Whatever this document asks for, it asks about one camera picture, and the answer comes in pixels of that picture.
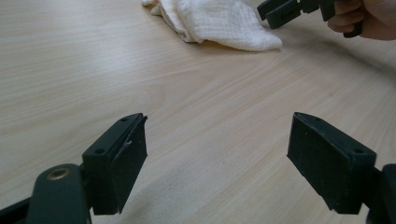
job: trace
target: white cloth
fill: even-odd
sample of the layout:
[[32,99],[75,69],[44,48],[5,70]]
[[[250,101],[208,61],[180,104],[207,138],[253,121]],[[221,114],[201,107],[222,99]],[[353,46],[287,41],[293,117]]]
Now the white cloth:
[[142,4],[155,5],[151,14],[163,16],[186,42],[211,40],[250,51],[279,49],[282,41],[260,25],[249,5],[252,1],[142,0]]

